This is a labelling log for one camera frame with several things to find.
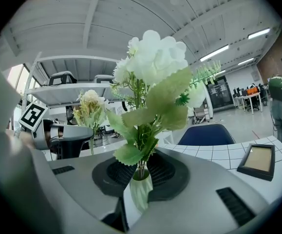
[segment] black vent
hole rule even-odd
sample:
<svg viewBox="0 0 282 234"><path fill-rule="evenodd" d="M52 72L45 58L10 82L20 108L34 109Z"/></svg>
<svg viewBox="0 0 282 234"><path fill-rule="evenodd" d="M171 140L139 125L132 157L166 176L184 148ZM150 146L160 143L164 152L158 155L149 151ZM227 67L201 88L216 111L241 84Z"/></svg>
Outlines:
<svg viewBox="0 0 282 234"><path fill-rule="evenodd" d="M74 167L64 166L64 167L52 169L54 175L62 174L62 173L65 173L65 172L68 172L68 171L71 171L71 170L74 170Z"/></svg>
<svg viewBox="0 0 282 234"><path fill-rule="evenodd" d="M174 166L156 154L148 160L147 168L154 188L166 183L175 174Z"/></svg>
<svg viewBox="0 0 282 234"><path fill-rule="evenodd" d="M123 188L126 188L135 172L136 167L137 165L126 166L123 163L116 161L107 167L106 173L113 181L123 186Z"/></svg>
<svg viewBox="0 0 282 234"><path fill-rule="evenodd" d="M253 212L245 203L234 193L230 187L216 191L223 203L228 208L239 226L242 226L255 217Z"/></svg>

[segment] orange object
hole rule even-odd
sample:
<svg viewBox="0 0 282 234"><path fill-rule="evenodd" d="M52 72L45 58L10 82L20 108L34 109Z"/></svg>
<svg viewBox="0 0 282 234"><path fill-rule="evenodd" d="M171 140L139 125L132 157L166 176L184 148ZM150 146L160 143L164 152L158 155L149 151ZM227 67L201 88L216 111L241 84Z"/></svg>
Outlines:
<svg viewBox="0 0 282 234"><path fill-rule="evenodd" d="M247 90L248 95L256 94L258 92L258 88L249 88Z"/></svg>

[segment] brick wall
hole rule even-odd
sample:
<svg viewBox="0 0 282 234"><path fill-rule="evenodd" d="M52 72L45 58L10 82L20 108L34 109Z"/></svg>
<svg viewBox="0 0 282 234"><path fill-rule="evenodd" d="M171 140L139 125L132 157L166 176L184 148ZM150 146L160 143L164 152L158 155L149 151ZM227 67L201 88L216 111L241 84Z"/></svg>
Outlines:
<svg viewBox="0 0 282 234"><path fill-rule="evenodd" d="M273 46L259 61L257 67L261 74L263 83L274 75L282 75L282 31Z"/></svg>

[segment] blue chair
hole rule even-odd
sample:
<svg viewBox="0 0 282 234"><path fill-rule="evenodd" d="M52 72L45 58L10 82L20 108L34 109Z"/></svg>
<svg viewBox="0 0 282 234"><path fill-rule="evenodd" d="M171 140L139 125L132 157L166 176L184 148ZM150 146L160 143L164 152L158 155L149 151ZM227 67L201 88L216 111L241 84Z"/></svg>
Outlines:
<svg viewBox="0 0 282 234"><path fill-rule="evenodd" d="M234 144L235 140L221 124L195 126L187 129L178 145L217 146Z"/></svg>

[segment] vase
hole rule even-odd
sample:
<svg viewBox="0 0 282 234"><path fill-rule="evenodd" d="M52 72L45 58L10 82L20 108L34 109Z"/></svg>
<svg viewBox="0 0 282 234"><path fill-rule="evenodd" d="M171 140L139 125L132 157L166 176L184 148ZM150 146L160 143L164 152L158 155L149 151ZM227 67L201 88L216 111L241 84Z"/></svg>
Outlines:
<svg viewBox="0 0 282 234"><path fill-rule="evenodd" d="M92 135L90 139L90 149L91 149L91 155L94 154L94 134Z"/></svg>
<svg viewBox="0 0 282 234"><path fill-rule="evenodd" d="M148 195L153 190L152 180L147 168L144 168L143 178L140 178L138 169L130 181L130 192L136 208L143 213L148 208Z"/></svg>

